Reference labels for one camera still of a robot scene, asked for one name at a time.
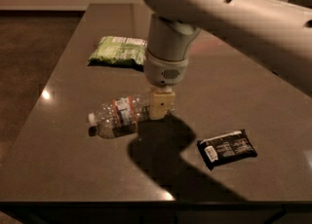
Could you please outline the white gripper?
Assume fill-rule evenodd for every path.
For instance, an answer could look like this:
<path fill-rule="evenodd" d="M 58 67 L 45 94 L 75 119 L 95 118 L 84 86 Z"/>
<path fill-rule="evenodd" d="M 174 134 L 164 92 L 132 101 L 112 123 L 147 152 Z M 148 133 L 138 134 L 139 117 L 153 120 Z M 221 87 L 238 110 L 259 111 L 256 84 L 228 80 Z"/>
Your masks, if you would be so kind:
<path fill-rule="evenodd" d="M 181 82 L 185 76 L 188 59 L 172 61 L 162 60 L 146 51 L 143 71 L 147 81 L 161 88 L 154 88 L 149 93 L 149 115 L 151 120 L 163 119 L 172 109 L 176 94 L 171 86 Z"/>

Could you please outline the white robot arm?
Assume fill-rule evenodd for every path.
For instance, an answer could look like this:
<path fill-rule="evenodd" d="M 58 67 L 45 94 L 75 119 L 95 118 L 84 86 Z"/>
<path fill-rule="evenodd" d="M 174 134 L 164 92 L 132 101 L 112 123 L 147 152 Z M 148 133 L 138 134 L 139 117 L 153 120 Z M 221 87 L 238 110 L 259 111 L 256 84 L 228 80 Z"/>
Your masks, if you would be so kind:
<path fill-rule="evenodd" d="M 279 0 L 143 0 L 152 11 L 147 81 L 179 83 L 200 30 L 255 60 L 306 94 L 312 93 L 312 10 Z"/>

